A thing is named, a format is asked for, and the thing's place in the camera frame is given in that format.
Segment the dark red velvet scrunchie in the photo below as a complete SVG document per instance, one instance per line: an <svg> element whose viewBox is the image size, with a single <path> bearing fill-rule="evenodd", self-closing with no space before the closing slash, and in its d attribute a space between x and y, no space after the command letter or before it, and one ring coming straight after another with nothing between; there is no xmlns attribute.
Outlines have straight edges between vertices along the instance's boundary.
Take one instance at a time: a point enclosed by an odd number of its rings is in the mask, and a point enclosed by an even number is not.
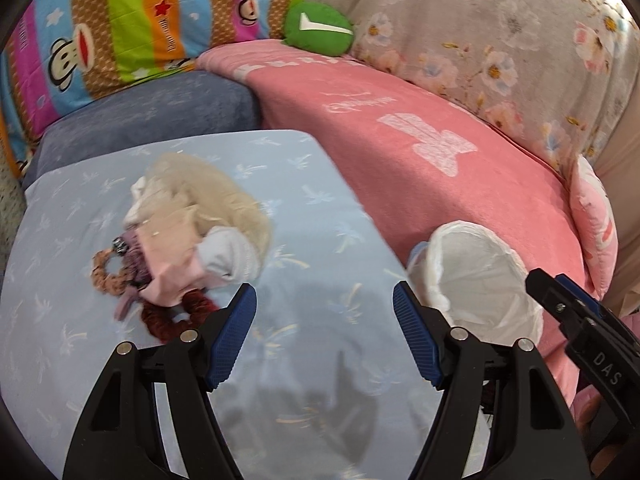
<svg viewBox="0 0 640 480"><path fill-rule="evenodd" d="M177 307L160 307L144 300L141 319L151 336L167 344L186 330L201 327L218 310L218 304L205 292L195 289L184 294Z"/></svg>

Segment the grey white sock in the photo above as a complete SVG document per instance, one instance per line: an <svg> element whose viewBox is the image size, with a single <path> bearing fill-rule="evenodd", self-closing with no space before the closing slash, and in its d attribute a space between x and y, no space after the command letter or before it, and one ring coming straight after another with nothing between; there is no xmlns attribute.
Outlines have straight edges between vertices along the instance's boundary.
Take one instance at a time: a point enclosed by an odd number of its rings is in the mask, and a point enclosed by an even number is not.
<svg viewBox="0 0 640 480"><path fill-rule="evenodd" d="M224 283L254 280L262 260L254 244L237 228L214 226L196 245L202 265Z"/></svg>

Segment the white lined trash bin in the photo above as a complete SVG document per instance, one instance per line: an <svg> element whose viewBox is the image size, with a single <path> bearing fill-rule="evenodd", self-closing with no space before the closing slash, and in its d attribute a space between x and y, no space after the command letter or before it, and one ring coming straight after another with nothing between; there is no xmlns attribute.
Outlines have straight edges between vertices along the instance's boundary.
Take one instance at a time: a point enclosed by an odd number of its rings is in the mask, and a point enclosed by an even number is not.
<svg viewBox="0 0 640 480"><path fill-rule="evenodd" d="M451 326L492 344L541 340L544 310L527 295L522 258L480 224L458 220L437 228L414 246L407 274L422 304Z"/></svg>

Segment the small pink cartoon pillow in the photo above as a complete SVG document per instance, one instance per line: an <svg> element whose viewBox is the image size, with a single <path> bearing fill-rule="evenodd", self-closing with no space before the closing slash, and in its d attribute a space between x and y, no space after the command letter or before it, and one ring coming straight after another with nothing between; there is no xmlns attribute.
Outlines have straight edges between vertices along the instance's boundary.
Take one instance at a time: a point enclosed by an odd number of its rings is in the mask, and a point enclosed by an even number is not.
<svg viewBox="0 0 640 480"><path fill-rule="evenodd" d="M570 172L570 210L594 292L602 299L610 289L617 262L618 237L608 194L585 156Z"/></svg>

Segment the light pink cloth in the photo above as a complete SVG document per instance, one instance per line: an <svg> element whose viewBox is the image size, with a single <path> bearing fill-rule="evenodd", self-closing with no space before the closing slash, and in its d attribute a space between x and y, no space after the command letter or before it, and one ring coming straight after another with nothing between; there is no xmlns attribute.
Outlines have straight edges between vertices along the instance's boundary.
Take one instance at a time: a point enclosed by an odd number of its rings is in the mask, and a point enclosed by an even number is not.
<svg viewBox="0 0 640 480"><path fill-rule="evenodd" d="M202 237L195 226L194 207L162 207L136 229L151 281L141 296L160 307L175 307L194 289L211 288L196 246Z"/></svg>

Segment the white cloth under fur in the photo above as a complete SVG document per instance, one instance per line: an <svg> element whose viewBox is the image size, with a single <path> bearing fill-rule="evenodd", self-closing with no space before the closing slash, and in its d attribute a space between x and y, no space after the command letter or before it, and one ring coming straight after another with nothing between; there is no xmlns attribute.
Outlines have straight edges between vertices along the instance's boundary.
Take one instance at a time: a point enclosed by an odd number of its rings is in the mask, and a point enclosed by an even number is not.
<svg viewBox="0 0 640 480"><path fill-rule="evenodd" d="M130 188L132 205L125 214L122 225L125 229L133 228L146 221L146 217L140 211L142 197L146 188L146 177L140 177Z"/></svg>

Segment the pink towel blanket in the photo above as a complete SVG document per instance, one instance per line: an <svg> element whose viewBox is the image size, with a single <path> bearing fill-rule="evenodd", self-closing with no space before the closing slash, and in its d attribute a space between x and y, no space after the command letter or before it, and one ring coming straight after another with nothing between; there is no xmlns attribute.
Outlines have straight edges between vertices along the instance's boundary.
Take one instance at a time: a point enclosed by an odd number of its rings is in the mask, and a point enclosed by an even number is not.
<svg viewBox="0 0 640 480"><path fill-rule="evenodd" d="M401 261L464 220L494 231L529 269L590 285L560 176L462 108L352 58L273 39L225 44L195 65L250 88L266 128L313 136Z"/></svg>

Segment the cream fluffy fur piece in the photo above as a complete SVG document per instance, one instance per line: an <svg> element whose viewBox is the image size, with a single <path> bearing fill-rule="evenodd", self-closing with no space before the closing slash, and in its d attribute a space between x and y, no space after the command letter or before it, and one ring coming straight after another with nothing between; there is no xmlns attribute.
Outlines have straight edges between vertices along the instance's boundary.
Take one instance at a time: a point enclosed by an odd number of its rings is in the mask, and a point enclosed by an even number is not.
<svg viewBox="0 0 640 480"><path fill-rule="evenodd" d="M220 169L198 157L165 153L145 174L140 211L148 220L162 207L194 207L198 234L214 226L232 226L255 245L259 258L267 255L271 224L253 196Z"/></svg>

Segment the grey floral quilt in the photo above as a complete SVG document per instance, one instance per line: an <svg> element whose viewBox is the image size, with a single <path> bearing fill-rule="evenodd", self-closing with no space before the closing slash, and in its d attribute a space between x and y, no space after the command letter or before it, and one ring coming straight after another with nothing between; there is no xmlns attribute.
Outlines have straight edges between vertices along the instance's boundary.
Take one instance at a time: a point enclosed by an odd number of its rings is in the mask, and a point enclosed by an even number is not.
<svg viewBox="0 0 640 480"><path fill-rule="evenodd" d="M459 105L560 174L594 162L628 105L639 29L622 0L314 0L352 55Z"/></svg>

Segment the dark blue plush pillow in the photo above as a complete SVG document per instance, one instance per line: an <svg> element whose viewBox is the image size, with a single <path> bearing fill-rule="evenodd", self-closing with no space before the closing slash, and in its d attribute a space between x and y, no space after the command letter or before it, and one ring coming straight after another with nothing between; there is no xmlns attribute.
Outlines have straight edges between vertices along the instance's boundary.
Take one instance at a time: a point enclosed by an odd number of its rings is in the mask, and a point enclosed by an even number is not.
<svg viewBox="0 0 640 480"><path fill-rule="evenodd" d="M205 70L152 79L50 125L22 187L49 171L126 148L261 126L257 96L244 84Z"/></svg>

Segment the green round check-mark cushion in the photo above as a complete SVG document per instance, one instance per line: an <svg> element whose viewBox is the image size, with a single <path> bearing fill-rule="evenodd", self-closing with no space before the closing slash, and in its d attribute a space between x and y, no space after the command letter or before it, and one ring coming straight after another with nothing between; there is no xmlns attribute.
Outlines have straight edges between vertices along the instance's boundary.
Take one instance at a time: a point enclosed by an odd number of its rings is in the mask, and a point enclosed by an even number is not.
<svg viewBox="0 0 640 480"><path fill-rule="evenodd" d="M346 54L354 41L354 26L346 16L321 2L303 1L286 14L283 43L331 58Z"/></svg>

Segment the colourful striped monkey quilt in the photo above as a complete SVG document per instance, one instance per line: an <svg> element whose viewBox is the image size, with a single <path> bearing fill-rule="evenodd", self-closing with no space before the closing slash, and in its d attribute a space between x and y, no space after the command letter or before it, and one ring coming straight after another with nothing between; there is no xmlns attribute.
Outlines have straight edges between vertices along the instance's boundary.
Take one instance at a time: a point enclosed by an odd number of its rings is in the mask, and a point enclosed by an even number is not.
<svg viewBox="0 0 640 480"><path fill-rule="evenodd" d="M297 0L32 0L1 51L1 145L21 177L58 119L189 68L218 44L279 38Z"/></svg>

